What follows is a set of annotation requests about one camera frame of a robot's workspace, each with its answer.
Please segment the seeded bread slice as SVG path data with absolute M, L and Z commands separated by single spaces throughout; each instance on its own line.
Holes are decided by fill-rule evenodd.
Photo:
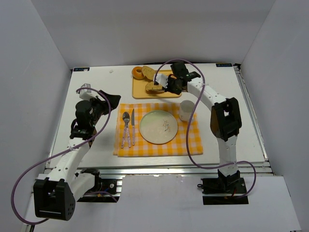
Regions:
M 160 94 L 164 93 L 165 89 L 161 84 L 156 84 L 155 82 L 149 82 L 145 86 L 145 91 L 149 94 Z
M 153 81 L 154 76 L 156 74 L 156 70 L 152 69 L 149 66 L 142 66 L 141 72 L 142 72 L 143 76 L 150 81 Z

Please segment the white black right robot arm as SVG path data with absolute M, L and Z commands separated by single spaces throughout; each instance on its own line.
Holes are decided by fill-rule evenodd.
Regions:
M 189 72 L 184 59 L 172 59 L 171 75 L 158 80 L 158 74 L 154 80 L 159 82 L 166 92 L 179 95 L 188 92 L 197 97 L 196 104 L 202 102 L 211 112 L 210 129 L 217 138 L 219 148 L 218 177 L 223 181 L 235 182 L 240 179 L 240 171 L 237 166 L 236 142 L 239 129 L 242 126 L 239 102 L 236 98 L 227 98 L 209 85 L 201 70 Z

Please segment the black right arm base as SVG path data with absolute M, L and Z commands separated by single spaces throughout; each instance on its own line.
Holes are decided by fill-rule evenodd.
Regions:
M 219 183 L 218 178 L 203 178 L 197 188 L 202 191 L 204 205 L 242 205 L 249 204 L 247 196 L 240 197 L 247 193 L 245 181 L 241 178 L 227 189 Z

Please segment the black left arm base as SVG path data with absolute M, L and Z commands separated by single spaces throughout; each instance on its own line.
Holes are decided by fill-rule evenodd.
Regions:
M 98 169 L 88 168 L 80 171 L 80 174 L 92 174 L 95 177 L 94 186 L 86 193 L 95 191 L 107 192 L 111 194 L 116 200 L 119 199 L 117 194 L 117 179 L 116 178 L 105 178 Z M 81 203 L 116 203 L 116 201 L 109 194 L 96 193 L 92 195 L 85 195 L 81 197 L 78 202 Z

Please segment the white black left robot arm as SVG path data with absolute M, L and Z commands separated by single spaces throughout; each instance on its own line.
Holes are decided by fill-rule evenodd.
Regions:
M 105 99 L 91 94 L 90 89 L 79 90 L 81 101 L 75 105 L 75 119 L 71 124 L 68 152 L 61 155 L 54 169 L 45 179 L 33 186 L 35 215 L 39 218 L 70 220 L 76 202 L 89 190 L 99 187 L 99 172 L 77 168 L 90 150 L 96 135 L 96 124 L 102 115 L 117 108 L 121 97 L 100 91 Z

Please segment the white ceramic mug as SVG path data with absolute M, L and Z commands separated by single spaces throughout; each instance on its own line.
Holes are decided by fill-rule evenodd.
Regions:
M 184 100 L 180 103 L 179 118 L 181 119 L 181 121 L 189 121 L 194 106 L 195 103 L 189 100 Z

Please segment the yellow serving tray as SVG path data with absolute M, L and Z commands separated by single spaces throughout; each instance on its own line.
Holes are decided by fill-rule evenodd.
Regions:
M 180 95 L 176 95 L 169 92 L 160 94 L 149 94 L 145 91 L 147 83 L 151 82 L 147 78 L 137 80 L 132 77 L 132 97 L 135 99 L 163 99 L 163 98 L 179 98 Z

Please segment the pale green ceramic plate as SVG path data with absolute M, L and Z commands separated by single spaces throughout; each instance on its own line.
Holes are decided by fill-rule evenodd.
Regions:
M 144 140 L 155 145 L 162 145 L 170 142 L 176 136 L 178 123 L 171 113 L 153 110 L 142 117 L 139 131 Z

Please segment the blue left corner label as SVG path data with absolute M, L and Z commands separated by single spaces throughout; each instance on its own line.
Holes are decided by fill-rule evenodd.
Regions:
M 89 70 L 89 67 L 78 67 L 73 69 L 74 72 L 88 72 Z

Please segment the blue corner label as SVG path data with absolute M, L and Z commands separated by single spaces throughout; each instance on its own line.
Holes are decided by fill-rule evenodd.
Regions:
M 74 72 L 88 72 L 89 70 L 89 67 L 78 67 L 73 69 Z
M 216 63 L 216 67 L 233 67 L 233 65 L 231 63 Z

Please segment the blue right corner label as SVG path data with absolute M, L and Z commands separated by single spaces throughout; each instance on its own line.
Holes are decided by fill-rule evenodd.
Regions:
M 233 65 L 231 63 L 216 63 L 216 67 L 233 67 Z

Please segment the yellow checkered cloth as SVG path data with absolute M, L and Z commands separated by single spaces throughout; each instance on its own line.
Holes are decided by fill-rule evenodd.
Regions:
M 178 103 L 138 103 L 118 106 L 118 117 L 115 131 L 114 155 L 118 157 L 159 157 L 159 156 L 186 156 L 203 154 L 203 145 L 199 133 L 197 116 L 193 116 L 191 123 L 181 121 L 179 118 Z M 131 113 L 135 109 L 135 145 L 132 145 Z M 139 131 L 139 123 L 142 117 L 150 111 L 163 110 L 171 113 L 177 120 L 178 132 L 168 143 L 155 145 L 143 139 Z M 128 124 L 131 147 L 128 147 L 127 137 L 124 148 L 121 148 L 125 123 L 122 119 L 124 112 L 130 115 Z

